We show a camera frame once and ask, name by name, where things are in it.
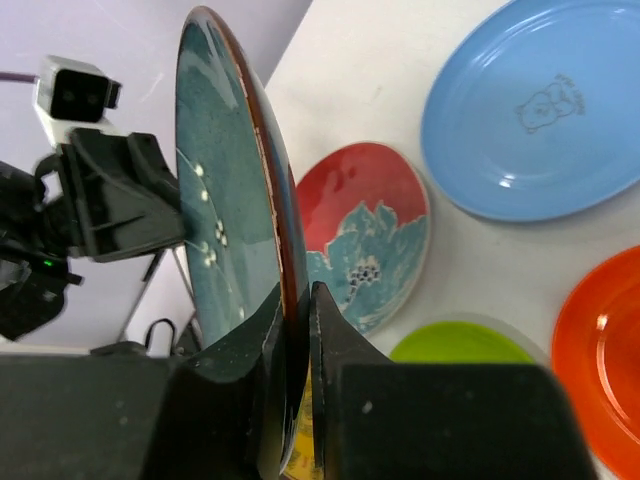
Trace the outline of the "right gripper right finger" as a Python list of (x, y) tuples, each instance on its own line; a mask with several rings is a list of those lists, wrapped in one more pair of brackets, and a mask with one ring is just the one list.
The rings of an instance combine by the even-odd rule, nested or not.
[(328, 479), (594, 479), (566, 394), (536, 364), (407, 364), (377, 350), (315, 282), (315, 464)]

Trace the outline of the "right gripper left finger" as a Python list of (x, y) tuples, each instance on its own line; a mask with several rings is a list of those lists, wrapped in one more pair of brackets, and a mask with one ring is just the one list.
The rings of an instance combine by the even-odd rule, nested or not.
[(281, 298), (186, 359), (1, 358), (5, 479), (274, 479)]

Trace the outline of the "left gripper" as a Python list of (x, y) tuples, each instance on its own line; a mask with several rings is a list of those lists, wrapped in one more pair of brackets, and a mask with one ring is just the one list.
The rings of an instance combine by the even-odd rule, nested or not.
[[(185, 239), (179, 185), (156, 137), (77, 128), (64, 147), (83, 249), (97, 262), (154, 254)], [(17, 340), (56, 319), (69, 267), (73, 216), (40, 176), (1, 164), (1, 336)]]

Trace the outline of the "dark teal glazed plate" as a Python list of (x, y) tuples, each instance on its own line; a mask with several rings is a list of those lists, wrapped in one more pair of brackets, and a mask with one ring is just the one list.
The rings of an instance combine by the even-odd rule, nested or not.
[(288, 356), (283, 447), (306, 379), (306, 247), (295, 184), (263, 85), (224, 20), (199, 6), (180, 38), (175, 148), (185, 250), (205, 346), (275, 299)]

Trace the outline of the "red teal floral plate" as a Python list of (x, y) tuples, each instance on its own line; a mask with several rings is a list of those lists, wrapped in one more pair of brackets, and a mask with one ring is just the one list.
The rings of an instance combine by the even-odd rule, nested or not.
[(431, 209), (420, 173), (393, 148), (359, 142), (318, 162), (296, 193), (310, 279), (326, 284), (359, 333), (383, 328), (427, 257)]

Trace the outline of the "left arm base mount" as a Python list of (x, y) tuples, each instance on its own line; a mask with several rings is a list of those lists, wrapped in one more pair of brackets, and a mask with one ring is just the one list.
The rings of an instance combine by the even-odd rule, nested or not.
[(151, 358), (187, 358), (201, 350), (202, 341), (202, 332), (194, 318), (181, 331), (171, 320), (159, 319), (148, 327), (142, 342), (122, 340), (91, 349), (89, 354), (93, 356), (142, 355)]

